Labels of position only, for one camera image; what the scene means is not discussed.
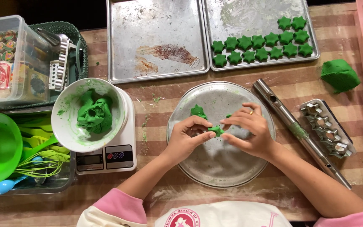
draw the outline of striped tablecloth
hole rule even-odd
[[[208,81],[224,80],[248,89],[259,78],[273,89],[299,122],[299,105],[314,98],[324,99],[354,141],[355,156],[339,160],[331,157],[363,198],[363,74],[353,12],[355,3],[310,7],[321,56],[309,63],[234,70],[221,73],[119,85],[133,99],[136,118],[138,168],[141,169],[166,147],[166,125],[181,96],[191,87]],[[107,78],[106,29],[82,32],[88,43],[89,76]],[[361,85],[333,95],[333,89],[320,79],[323,62],[345,59],[357,72]],[[276,140],[312,164],[309,154],[296,141],[277,116]],[[59,194],[0,196],[0,227],[75,226],[81,212],[132,172],[77,176],[68,190]],[[212,189],[195,183],[177,167],[172,168],[147,196],[144,207],[150,226],[169,209],[224,200],[264,202],[277,206],[289,220],[315,220],[319,213],[298,188],[277,168],[267,168],[252,182],[232,189]]]

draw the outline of kitchen scale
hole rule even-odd
[[[79,175],[124,172],[137,167],[134,105],[125,91],[116,88],[127,110],[123,127],[104,147],[88,153],[76,152],[75,171]]]

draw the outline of metal rolling pin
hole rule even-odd
[[[277,112],[277,115],[286,124],[286,126],[288,126],[288,129],[294,134],[299,142],[306,148],[320,168],[327,175],[340,182],[348,189],[351,189],[351,185],[347,182],[343,175],[341,175],[340,171],[324,155],[323,150],[314,142],[312,138],[309,137],[309,134],[301,127],[299,122],[277,98],[270,87],[262,79],[257,80],[253,86],[255,90],[257,90],[259,94],[261,94],[261,96]]]

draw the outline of green dough block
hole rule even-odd
[[[88,132],[96,134],[108,131],[111,128],[113,117],[110,112],[112,100],[103,97],[93,103],[93,89],[81,96],[82,106],[78,110],[77,121],[79,126],[86,127]]]
[[[190,109],[190,113],[191,113],[191,115],[197,115],[197,116],[199,114],[205,115],[203,108],[197,104],[193,108]]]
[[[231,51],[231,54],[228,56],[228,60],[232,64],[237,64],[239,61],[242,60],[242,57],[240,56],[240,52]]]
[[[211,47],[215,53],[222,53],[222,50],[224,50],[225,45],[222,43],[222,41],[214,41]]]
[[[226,49],[227,50],[234,50],[239,42],[236,40],[235,37],[228,37],[225,41]]]
[[[334,93],[351,90],[360,84],[356,72],[343,59],[323,63],[321,78],[335,89]]]
[[[250,63],[251,61],[254,61],[255,58],[255,53],[254,51],[249,51],[247,50],[246,52],[244,52],[243,55],[243,61]]]
[[[260,48],[264,45],[265,39],[261,35],[252,37],[253,48]]]
[[[264,47],[257,49],[256,50],[256,55],[255,57],[259,60],[259,61],[263,61],[263,60],[267,60],[268,59],[268,51],[266,51],[264,49]]]
[[[280,39],[281,44],[288,44],[294,39],[294,33],[284,31],[282,34],[278,35],[278,38]]]
[[[288,45],[285,45],[282,47],[284,49],[283,53],[290,57],[290,56],[295,56],[296,55],[296,49],[298,48],[297,46],[295,46],[294,44],[292,44],[291,42]]]
[[[212,128],[208,128],[208,131],[215,132],[217,134],[215,137],[219,137],[222,133],[225,132],[224,130],[219,128],[219,125]]]
[[[212,59],[216,66],[223,67],[228,61],[226,60],[226,55],[217,54],[216,57]]]
[[[272,50],[270,50],[268,52],[270,54],[270,58],[275,58],[275,59],[279,59],[280,57],[283,56],[282,54],[282,49],[278,49],[277,47],[273,47]]]
[[[275,46],[275,43],[278,41],[278,35],[270,32],[270,34],[264,36],[265,44],[268,46]]]
[[[250,37],[242,36],[238,39],[239,45],[238,47],[247,50],[249,47],[252,46],[252,39]]]
[[[286,17],[278,19],[278,27],[283,30],[291,27],[291,19]]]
[[[303,56],[310,56],[313,54],[313,47],[309,45],[309,43],[305,43],[303,45],[299,45],[298,53],[302,54]]]
[[[205,114],[197,114],[197,116],[204,118],[205,120],[208,120],[207,116]]]
[[[307,34],[307,31],[299,30],[294,33],[294,40],[299,43],[304,43],[306,40],[309,39],[309,35]]]
[[[295,29],[303,29],[305,27],[307,20],[305,20],[302,16],[300,17],[294,17],[292,19],[291,26]]]

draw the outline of hand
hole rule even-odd
[[[231,117],[221,120],[225,124],[224,130],[231,124],[248,129],[253,135],[247,139],[239,139],[229,133],[223,133],[221,137],[229,144],[241,149],[250,155],[267,159],[275,150],[276,142],[271,138],[267,121],[261,114],[261,107],[255,103],[243,103],[242,108],[234,112]]]
[[[202,117],[191,116],[174,125],[169,144],[162,152],[173,165],[176,165],[189,157],[193,150],[200,144],[215,137],[215,132],[208,131],[212,123]]]

